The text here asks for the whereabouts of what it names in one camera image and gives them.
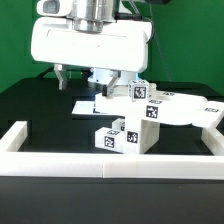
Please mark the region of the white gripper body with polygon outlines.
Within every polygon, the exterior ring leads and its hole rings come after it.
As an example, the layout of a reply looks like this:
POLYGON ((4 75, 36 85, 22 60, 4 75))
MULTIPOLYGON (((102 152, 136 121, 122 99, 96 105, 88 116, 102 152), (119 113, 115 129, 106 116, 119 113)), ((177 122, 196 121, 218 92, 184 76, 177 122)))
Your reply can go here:
POLYGON ((153 23, 120 0, 39 0, 36 10, 35 60, 128 72, 147 68, 153 23))

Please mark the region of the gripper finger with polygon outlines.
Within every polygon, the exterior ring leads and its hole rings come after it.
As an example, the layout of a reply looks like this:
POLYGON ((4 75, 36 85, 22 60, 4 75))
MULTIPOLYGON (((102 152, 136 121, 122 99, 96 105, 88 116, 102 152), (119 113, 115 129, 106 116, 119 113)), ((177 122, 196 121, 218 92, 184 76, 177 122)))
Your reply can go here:
POLYGON ((109 95, 111 95, 113 93, 113 89, 115 87, 115 85, 117 84, 118 80, 121 78, 121 72, 120 71, 113 71, 110 76, 112 77, 112 79, 110 80, 110 82, 107 85, 103 86, 102 89, 102 95, 105 97, 108 97, 109 95))
POLYGON ((67 88, 67 77, 66 77, 66 67, 63 64, 55 64, 54 72, 59 81, 59 89, 65 90, 67 88))

